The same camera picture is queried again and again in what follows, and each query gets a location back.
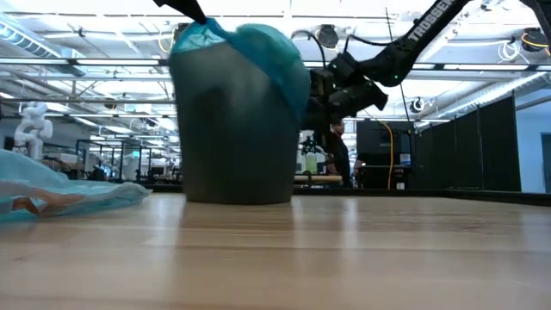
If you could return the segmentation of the person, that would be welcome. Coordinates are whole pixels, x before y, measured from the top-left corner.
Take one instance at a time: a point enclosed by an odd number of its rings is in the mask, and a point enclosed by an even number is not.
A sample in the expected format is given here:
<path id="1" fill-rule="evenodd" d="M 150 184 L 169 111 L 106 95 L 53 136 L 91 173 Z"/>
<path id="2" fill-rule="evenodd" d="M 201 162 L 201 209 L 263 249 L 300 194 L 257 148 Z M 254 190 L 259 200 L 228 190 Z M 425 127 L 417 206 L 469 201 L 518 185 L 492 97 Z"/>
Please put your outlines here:
<path id="1" fill-rule="evenodd" d="M 331 125 L 330 132 L 326 135 L 326 153 L 329 161 L 327 168 L 331 175 L 339 175 L 342 178 L 345 188 L 350 188 L 352 183 L 349 151 L 342 139 L 343 134 L 344 124 L 342 121 Z"/>

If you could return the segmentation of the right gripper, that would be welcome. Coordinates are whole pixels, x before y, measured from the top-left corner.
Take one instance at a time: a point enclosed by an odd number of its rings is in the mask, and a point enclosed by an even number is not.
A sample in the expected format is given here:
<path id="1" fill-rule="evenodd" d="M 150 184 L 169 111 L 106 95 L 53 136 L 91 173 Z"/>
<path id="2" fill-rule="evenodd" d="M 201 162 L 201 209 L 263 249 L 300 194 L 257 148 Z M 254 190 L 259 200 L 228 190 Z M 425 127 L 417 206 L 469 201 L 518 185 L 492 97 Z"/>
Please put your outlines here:
<path id="1" fill-rule="evenodd" d="M 311 90 L 302 129 L 324 129 L 369 106 L 383 110 L 387 104 L 387 94 L 359 71 L 359 62 L 349 53 L 309 73 Z"/>

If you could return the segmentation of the grey trash bin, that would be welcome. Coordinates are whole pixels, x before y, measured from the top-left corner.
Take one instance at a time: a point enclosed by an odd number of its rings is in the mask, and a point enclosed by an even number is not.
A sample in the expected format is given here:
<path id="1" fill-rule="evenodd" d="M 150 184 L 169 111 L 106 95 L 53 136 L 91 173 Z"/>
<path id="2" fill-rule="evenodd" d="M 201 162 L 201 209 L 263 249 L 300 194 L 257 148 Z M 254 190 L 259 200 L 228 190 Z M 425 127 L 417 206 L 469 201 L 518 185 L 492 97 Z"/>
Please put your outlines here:
<path id="1" fill-rule="evenodd" d="M 226 43 L 175 53 L 170 73 L 191 202 L 289 202 L 300 125 L 269 77 Z"/>

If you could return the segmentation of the black aluminium table frame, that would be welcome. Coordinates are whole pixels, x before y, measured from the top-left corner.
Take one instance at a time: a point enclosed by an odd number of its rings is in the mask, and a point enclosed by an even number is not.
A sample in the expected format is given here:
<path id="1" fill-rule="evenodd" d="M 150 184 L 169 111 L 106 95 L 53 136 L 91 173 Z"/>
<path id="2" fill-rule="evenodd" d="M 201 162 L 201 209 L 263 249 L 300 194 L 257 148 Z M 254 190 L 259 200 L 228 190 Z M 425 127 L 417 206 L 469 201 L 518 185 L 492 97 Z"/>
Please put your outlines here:
<path id="1" fill-rule="evenodd" d="M 332 196 L 332 197 L 385 197 L 385 198 L 449 198 L 469 201 L 503 202 L 532 206 L 551 207 L 551 194 L 531 194 L 522 192 L 463 190 L 463 189 L 312 189 L 293 188 L 293 193 L 283 192 L 277 195 L 258 193 L 205 194 L 188 196 L 190 202 L 216 203 L 230 205 L 269 205 L 291 201 L 294 195 Z"/>

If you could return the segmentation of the black cabinet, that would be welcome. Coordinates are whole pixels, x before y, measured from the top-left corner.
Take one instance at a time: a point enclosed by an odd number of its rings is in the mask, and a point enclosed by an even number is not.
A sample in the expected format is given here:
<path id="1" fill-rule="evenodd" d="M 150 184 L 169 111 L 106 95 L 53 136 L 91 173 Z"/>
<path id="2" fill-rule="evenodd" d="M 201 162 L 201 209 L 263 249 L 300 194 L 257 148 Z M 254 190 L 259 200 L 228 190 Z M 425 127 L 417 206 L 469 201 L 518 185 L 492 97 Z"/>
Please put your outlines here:
<path id="1" fill-rule="evenodd" d="M 413 172 L 412 131 L 406 121 L 360 121 L 356 124 L 359 188 L 407 189 Z"/>

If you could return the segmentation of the wooden workbench top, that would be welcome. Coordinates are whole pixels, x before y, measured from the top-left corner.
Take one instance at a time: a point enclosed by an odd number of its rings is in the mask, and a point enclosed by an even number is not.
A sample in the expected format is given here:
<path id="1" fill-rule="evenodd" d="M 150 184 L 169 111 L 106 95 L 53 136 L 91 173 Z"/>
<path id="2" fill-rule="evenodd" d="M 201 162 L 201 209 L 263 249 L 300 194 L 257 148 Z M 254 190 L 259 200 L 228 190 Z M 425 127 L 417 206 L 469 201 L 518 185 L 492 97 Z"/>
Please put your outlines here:
<path id="1" fill-rule="evenodd" d="M 342 178 L 333 175 L 294 175 L 294 182 L 306 183 L 340 183 Z"/>

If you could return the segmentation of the light blue fresh trash bag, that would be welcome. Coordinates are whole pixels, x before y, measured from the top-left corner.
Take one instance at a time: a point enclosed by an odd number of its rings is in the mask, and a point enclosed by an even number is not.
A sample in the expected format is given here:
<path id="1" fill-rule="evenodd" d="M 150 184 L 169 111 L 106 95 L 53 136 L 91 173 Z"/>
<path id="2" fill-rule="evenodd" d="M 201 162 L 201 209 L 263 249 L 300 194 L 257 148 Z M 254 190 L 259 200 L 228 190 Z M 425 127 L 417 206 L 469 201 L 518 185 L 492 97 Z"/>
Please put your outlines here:
<path id="1" fill-rule="evenodd" d="M 37 160 L 0 149 L 0 222 L 128 208 L 151 193 L 137 183 L 71 180 Z"/>

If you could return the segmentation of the teal used trash bag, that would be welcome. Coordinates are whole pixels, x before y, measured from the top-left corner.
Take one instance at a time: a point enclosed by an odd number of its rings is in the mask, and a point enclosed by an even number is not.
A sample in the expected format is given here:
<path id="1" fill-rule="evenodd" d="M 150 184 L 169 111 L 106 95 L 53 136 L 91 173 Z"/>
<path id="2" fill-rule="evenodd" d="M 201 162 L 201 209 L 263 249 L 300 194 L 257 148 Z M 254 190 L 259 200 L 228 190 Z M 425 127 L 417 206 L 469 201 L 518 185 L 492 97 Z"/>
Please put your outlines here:
<path id="1" fill-rule="evenodd" d="M 297 120 L 304 120 L 311 87 L 309 70 L 294 43 L 278 29 L 266 24 L 246 23 L 228 31 L 212 17 L 208 17 L 204 24 L 190 23 L 170 52 L 171 76 L 183 72 L 176 60 L 178 56 L 202 52 L 219 43 L 228 44 L 263 71 L 281 92 Z"/>

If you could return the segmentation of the black partition wall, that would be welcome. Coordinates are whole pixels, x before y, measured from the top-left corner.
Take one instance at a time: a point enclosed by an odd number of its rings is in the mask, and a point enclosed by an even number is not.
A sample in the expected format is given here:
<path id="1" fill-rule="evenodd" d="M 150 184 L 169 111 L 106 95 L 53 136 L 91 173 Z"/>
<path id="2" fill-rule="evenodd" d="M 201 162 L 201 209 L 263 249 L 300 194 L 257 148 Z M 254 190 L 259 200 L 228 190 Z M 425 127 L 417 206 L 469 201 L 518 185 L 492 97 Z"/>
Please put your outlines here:
<path id="1" fill-rule="evenodd" d="M 414 150 L 414 189 L 521 190 L 512 96 L 429 126 Z"/>

